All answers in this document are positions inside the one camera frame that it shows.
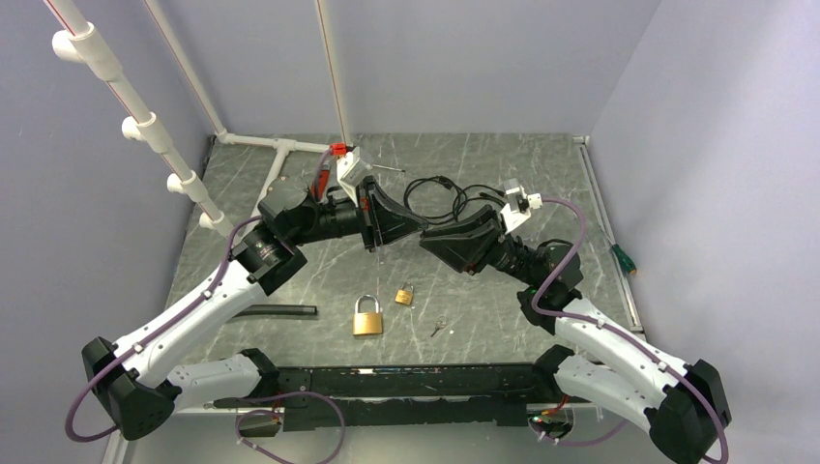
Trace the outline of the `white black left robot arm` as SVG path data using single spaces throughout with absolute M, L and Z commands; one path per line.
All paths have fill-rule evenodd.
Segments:
M 352 198 L 321 200 L 309 188 L 277 186 L 257 207 L 250 231 L 230 236 L 217 268 L 185 297 L 142 328 L 114 342 L 97 337 L 83 348 L 89 391 L 125 439 L 152 433 L 190 406 L 226 398 L 263 406 L 276 397 L 278 369 L 258 349 L 216 362 L 184 366 L 181 360 L 299 272 L 307 262 L 302 245 L 359 235 L 373 250 L 429 226 L 371 175 Z

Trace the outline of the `small brass padlock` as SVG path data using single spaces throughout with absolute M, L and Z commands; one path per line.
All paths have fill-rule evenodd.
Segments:
M 414 299 L 414 291 L 415 287 L 412 283 L 402 283 L 399 289 L 396 291 L 395 302 L 399 305 L 411 305 Z

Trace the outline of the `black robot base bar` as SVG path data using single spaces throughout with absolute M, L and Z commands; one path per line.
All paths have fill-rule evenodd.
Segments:
M 276 383 L 248 398 L 214 401 L 219 412 L 265 407 L 286 431 L 349 426 L 489 422 L 518 427 L 565 407 L 538 362 L 279 367 Z

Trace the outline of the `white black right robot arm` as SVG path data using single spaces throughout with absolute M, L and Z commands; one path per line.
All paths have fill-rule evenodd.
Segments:
M 550 348 L 534 363 L 538 397 L 594 403 L 644 431 L 675 463 L 728 462 L 731 414 L 717 370 L 663 352 L 584 298 L 576 288 L 578 243 L 531 248 L 484 207 L 425 231 L 420 245 L 459 273 L 491 267 L 525 283 L 516 297 L 528 321 L 574 344 Z

